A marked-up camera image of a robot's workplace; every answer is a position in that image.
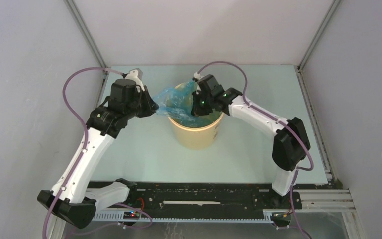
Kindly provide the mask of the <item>blue plastic trash bag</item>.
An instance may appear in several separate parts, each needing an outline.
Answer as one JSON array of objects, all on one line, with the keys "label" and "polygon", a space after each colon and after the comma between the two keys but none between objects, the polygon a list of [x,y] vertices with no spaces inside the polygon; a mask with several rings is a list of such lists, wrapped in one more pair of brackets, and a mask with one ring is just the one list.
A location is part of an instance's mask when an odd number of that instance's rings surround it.
[{"label": "blue plastic trash bag", "polygon": [[175,87],[167,87],[153,97],[159,108],[156,114],[167,116],[181,126],[201,128],[213,123],[219,114],[211,113],[207,116],[194,116],[191,114],[193,106],[192,93],[197,84],[193,80],[181,83]]}]

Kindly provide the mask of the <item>yellow trash bin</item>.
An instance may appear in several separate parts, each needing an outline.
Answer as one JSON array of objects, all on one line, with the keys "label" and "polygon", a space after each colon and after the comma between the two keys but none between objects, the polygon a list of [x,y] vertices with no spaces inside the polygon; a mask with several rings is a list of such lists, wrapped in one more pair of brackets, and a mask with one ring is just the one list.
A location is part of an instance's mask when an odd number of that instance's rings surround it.
[{"label": "yellow trash bin", "polygon": [[193,150],[202,150],[211,146],[219,132],[220,123],[224,114],[219,111],[213,111],[219,116],[217,119],[208,126],[201,128],[189,128],[179,125],[173,119],[168,117],[171,125],[173,126],[174,135],[176,140],[184,147]]}]

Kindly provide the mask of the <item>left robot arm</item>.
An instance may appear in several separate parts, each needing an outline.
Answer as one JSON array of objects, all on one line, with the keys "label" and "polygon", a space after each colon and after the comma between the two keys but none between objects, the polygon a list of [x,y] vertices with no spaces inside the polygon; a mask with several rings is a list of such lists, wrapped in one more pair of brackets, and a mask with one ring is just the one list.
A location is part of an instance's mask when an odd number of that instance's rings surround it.
[{"label": "left robot arm", "polygon": [[111,85],[110,95],[91,112],[86,134],[68,168],[51,190],[39,192],[38,202],[79,229],[85,228],[96,212],[116,203],[134,206],[137,193],[130,189],[132,182],[115,181],[91,191],[87,188],[102,156],[128,121],[151,116],[156,109],[158,105],[138,77],[117,79]]}]

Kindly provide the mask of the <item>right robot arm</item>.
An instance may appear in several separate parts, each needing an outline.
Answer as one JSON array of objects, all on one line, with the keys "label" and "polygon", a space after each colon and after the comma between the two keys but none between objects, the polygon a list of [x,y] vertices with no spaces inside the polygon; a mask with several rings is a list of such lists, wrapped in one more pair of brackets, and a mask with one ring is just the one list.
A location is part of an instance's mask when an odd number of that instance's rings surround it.
[{"label": "right robot arm", "polygon": [[274,115],[251,103],[235,88],[225,90],[212,74],[201,76],[195,73],[193,80],[197,89],[192,94],[192,115],[223,112],[241,119],[272,139],[272,160],[277,170],[269,200],[275,208],[284,207],[289,202],[288,192],[296,180],[295,174],[301,169],[300,162],[306,157],[311,159],[310,142],[303,121],[297,117],[286,119]]}]

